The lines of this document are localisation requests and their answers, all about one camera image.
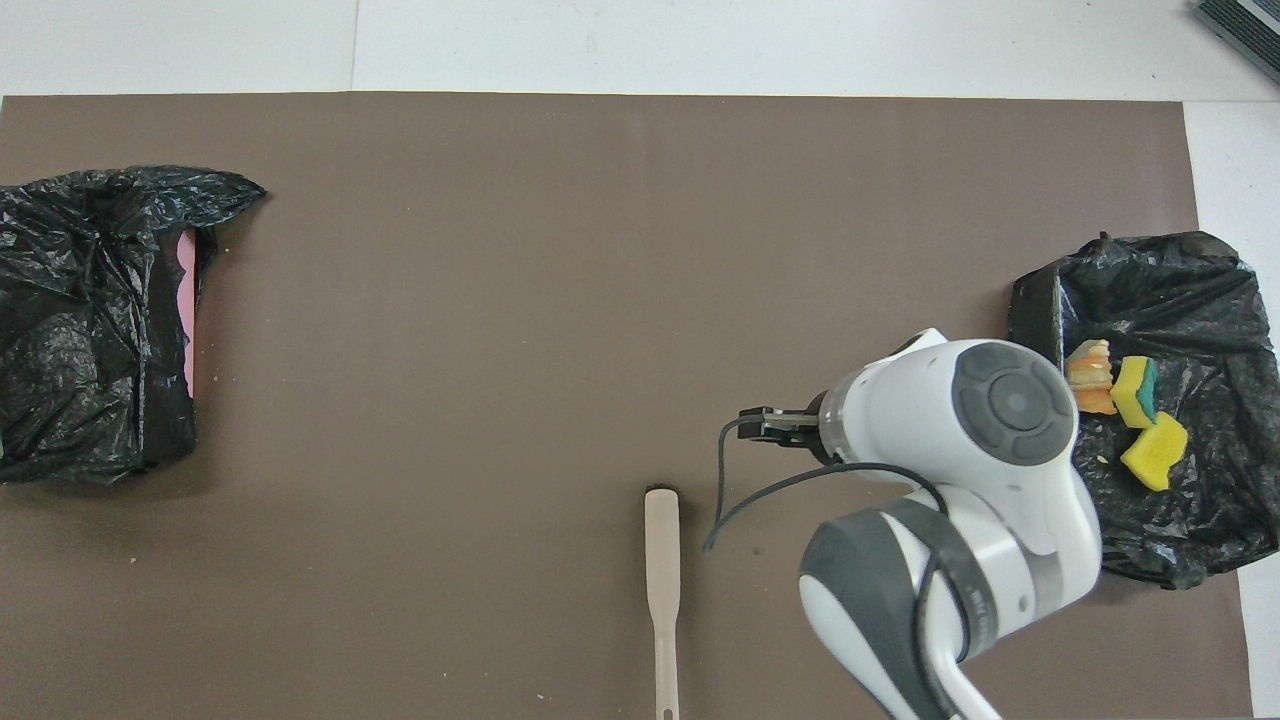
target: pink object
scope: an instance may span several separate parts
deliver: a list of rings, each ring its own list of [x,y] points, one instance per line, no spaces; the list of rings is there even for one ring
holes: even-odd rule
[[[178,319],[182,332],[187,336],[187,354],[183,372],[187,375],[187,396],[196,397],[196,236],[186,231],[178,238],[178,265],[182,266],[182,281],[178,282]]]

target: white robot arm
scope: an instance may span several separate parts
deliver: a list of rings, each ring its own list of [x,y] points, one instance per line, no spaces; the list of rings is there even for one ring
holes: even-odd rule
[[[810,411],[762,410],[768,423],[740,437],[791,446],[808,433],[827,464],[896,465],[931,480],[814,533],[799,588],[827,650],[892,717],[998,717],[959,662],[1079,600],[1101,568],[1062,375],[1025,347],[931,329]]]

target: sponge piece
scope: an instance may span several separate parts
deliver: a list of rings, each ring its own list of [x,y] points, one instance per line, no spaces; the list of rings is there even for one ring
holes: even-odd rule
[[[1157,413],[1155,425],[1142,430],[1133,447],[1120,456],[1142,484],[1169,489],[1169,469],[1187,452],[1187,429],[1169,413]]]
[[[1111,400],[1130,428],[1156,424],[1156,364],[1151,357],[1128,355],[1120,361],[1120,375],[1111,387]]]

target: brown mat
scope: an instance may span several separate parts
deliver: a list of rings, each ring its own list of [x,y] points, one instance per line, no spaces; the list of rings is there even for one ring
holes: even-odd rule
[[[198,324],[200,450],[0,492],[0,716],[649,717],[641,495],[685,501],[684,712],[876,717],[795,592],[826,478],[696,544],[719,425],[1106,229],[1196,227],[1171,104],[8,97],[0,182],[129,164],[273,196]],[[810,466],[731,446],[733,495]],[[1236,582],[1107,577],[966,664],[1009,717],[1248,715]]]

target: trash bag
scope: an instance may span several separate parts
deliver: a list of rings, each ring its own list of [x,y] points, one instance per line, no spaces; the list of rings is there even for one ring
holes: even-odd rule
[[[1170,489],[1120,462],[1138,430],[1080,415],[1073,460],[1102,527],[1103,568],[1185,589],[1276,551],[1280,378],[1253,269],[1221,240],[1189,232],[1110,238],[1014,283],[1009,338],[1062,366],[1087,340],[1155,360],[1156,409],[1187,428]]]
[[[198,278],[211,228],[265,193],[179,167],[0,186],[0,483],[110,484],[195,448],[178,240]]]

